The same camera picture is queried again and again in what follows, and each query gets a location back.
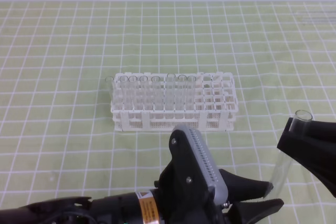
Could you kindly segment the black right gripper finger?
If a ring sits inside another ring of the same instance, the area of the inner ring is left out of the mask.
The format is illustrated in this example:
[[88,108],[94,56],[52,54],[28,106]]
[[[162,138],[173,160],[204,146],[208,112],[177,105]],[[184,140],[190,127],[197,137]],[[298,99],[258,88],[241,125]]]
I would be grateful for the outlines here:
[[277,149],[321,181],[335,196],[335,123],[289,118]]

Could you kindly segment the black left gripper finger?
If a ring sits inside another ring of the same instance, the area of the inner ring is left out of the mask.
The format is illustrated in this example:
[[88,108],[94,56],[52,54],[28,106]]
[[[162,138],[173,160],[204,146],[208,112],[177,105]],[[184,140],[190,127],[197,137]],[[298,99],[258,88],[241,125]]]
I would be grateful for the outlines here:
[[271,199],[258,202],[235,202],[229,211],[223,214],[225,223],[257,223],[260,220],[277,213],[284,205],[281,199]]
[[230,203],[265,198],[273,189],[273,184],[268,181],[240,177],[224,169],[219,169],[219,172],[227,186]]

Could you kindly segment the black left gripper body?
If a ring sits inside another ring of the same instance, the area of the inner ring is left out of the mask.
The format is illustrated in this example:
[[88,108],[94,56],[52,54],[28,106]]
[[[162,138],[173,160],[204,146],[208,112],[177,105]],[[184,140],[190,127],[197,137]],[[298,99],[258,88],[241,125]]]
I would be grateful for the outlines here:
[[228,188],[201,133],[178,125],[169,139],[172,159],[160,175],[159,209],[166,223],[224,223]]

